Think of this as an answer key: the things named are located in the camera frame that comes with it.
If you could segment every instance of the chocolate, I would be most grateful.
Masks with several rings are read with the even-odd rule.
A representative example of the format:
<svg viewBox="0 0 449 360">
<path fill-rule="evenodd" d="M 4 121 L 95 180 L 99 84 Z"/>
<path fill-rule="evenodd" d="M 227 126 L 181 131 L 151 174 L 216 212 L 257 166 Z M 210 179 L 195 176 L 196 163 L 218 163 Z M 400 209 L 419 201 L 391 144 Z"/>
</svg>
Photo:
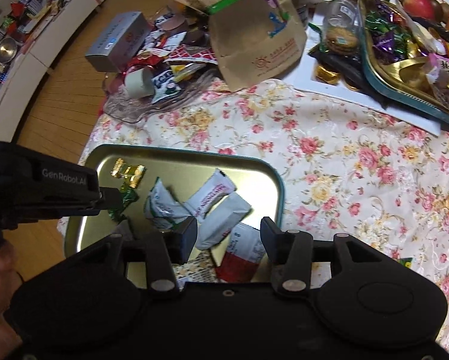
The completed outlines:
<svg viewBox="0 0 449 360">
<path fill-rule="evenodd" d="M 336 85 L 341 79 L 341 74 L 330 71 L 319 64 L 315 68 L 315 77 L 327 84 Z"/>
</svg>

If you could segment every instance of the pink package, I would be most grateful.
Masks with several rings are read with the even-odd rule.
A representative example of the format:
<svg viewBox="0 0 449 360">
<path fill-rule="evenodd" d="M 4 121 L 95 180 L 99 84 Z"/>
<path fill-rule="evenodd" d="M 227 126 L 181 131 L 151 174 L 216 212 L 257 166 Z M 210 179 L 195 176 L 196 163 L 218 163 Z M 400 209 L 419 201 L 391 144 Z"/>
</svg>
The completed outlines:
<svg viewBox="0 0 449 360">
<path fill-rule="evenodd" d="M 449 109 L 449 58 L 429 54 L 425 66 L 426 79 L 433 90 L 434 97 Z"/>
</svg>

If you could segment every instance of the white candy wrapper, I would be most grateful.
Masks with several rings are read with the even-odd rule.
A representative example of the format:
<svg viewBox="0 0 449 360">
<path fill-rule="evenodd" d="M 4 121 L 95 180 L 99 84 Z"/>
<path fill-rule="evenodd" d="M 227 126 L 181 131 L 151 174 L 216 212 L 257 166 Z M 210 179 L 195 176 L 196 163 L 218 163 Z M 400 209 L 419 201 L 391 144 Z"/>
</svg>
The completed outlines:
<svg viewBox="0 0 449 360">
<path fill-rule="evenodd" d="M 219 169 L 216 169 L 203 186 L 195 192 L 184 206 L 196 217 L 199 223 L 204 221 L 204 216 L 209 209 L 226 195 L 236 190 L 236 185 Z"/>
<path fill-rule="evenodd" d="M 190 214 L 171 196 L 163 181 L 157 178 L 144 203 L 144 216 L 151 220 L 156 228 L 168 230 L 175 228 Z"/>
<path fill-rule="evenodd" d="M 231 230 L 231 239 L 216 275 L 228 283 L 247 283 L 255 275 L 265 253 L 259 230 L 238 223 Z"/>
<path fill-rule="evenodd" d="M 243 220 L 251 208 L 246 200 L 236 192 L 231 192 L 200 225 L 195 247 L 203 251 L 220 243 L 231 229 Z"/>
</svg>

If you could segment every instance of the green candy wrapper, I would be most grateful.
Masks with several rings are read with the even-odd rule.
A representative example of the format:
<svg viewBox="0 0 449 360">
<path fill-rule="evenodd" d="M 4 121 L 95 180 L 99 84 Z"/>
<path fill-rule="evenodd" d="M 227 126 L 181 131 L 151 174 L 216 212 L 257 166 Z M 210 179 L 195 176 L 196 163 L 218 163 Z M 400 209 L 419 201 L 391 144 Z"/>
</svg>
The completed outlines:
<svg viewBox="0 0 449 360">
<path fill-rule="evenodd" d="M 413 262 L 413 257 L 407 257 L 404 259 L 396 259 L 397 262 L 399 262 L 401 265 L 405 266 L 406 268 L 411 268 L 411 263 Z"/>
<path fill-rule="evenodd" d="M 123 183 L 119 189 L 121 193 L 121 198 L 123 199 L 123 207 L 113 210 L 108 210 L 109 217 L 120 223 L 125 220 L 126 217 L 123 215 L 123 211 L 133 202 L 136 202 L 140 197 L 137 195 L 136 191 L 131 188 L 127 183 Z"/>
</svg>

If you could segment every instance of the red snack package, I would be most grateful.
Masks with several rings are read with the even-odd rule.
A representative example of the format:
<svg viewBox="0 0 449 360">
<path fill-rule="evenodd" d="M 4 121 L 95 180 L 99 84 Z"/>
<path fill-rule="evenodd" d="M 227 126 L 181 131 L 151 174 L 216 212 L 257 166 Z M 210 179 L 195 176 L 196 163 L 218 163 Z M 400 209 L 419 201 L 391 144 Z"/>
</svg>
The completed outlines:
<svg viewBox="0 0 449 360">
<path fill-rule="evenodd" d="M 169 63 L 176 62 L 194 62 L 194 63 L 209 63 L 218 64 L 214 56 L 213 49 L 197 46 L 184 46 L 180 44 L 175 50 L 171 52 L 166 61 Z"/>
<path fill-rule="evenodd" d="M 238 223 L 231 230 L 231 239 L 216 276 L 228 283 L 247 283 L 255 275 L 266 251 L 259 230 Z"/>
</svg>

